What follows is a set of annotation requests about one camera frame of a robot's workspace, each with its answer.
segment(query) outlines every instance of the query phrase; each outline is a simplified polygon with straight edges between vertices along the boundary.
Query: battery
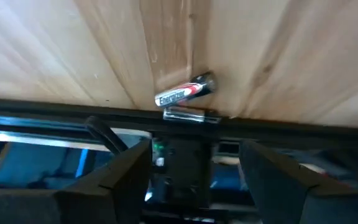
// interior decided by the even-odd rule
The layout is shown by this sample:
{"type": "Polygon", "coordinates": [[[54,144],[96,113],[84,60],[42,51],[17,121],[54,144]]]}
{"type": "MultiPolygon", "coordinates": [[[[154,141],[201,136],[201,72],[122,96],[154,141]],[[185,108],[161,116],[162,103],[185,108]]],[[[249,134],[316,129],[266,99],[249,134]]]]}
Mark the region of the battery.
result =
{"type": "Polygon", "coordinates": [[[196,97],[205,96],[214,91],[216,91],[215,76],[212,72],[206,72],[192,78],[188,83],[157,94],[154,100],[157,106],[164,108],[196,97]]]}

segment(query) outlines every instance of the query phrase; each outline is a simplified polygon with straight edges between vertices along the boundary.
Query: metal clip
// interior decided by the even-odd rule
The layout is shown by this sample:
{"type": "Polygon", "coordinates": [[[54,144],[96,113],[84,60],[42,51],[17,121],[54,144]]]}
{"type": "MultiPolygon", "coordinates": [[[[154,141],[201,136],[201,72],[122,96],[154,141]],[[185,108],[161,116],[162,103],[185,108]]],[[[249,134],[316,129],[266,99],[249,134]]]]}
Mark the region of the metal clip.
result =
{"type": "Polygon", "coordinates": [[[165,108],[163,112],[163,119],[169,121],[189,121],[211,124],[217,124],[221,120],[218,116],[212,116],[211,112],[207,113],[205,110],[181,106],[171,106],[165,108]]]}

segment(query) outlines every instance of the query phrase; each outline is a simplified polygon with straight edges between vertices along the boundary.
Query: wood grain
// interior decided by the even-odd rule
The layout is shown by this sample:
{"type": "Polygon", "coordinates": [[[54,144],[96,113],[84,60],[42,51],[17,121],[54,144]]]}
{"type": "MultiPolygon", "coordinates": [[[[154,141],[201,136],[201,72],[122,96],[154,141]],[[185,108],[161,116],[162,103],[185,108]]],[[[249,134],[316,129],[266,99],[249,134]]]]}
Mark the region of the wood grain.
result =
{"type": "Polygon", "coordinates": [[[358,127],[358,1],[0,0],[0,98],[358,127]]]}

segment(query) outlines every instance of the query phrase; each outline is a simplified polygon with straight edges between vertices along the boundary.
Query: metal bar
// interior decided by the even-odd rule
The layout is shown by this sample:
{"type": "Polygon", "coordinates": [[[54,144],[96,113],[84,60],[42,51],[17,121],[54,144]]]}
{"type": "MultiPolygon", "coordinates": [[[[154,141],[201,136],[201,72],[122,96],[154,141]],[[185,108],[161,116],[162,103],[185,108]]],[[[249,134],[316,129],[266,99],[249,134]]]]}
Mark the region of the metal bar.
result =
{"type": "Polygon", "coordinates": [[[164,121],[162,113],[94,106],[0,100],[0,131],[90,140],[83,122],[98,116],[110,127],[208,139],[253,139],[289,149],[358,148],[358,129],[223,118],[219,125],[164,121]]]}

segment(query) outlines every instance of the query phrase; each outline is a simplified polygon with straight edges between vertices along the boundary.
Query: black cable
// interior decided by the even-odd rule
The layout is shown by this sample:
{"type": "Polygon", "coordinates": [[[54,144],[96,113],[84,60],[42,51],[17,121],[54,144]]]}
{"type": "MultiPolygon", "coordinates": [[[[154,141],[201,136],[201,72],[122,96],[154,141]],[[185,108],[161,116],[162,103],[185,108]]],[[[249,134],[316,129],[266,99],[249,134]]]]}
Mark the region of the black cable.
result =
{"type": "Polygon", "coordinates": [[[85,121],[85,125],[89,133],[101,141],[114,155],[118,155],[128,149],[125,143],[101,119],[90,116],[85,121]]]}

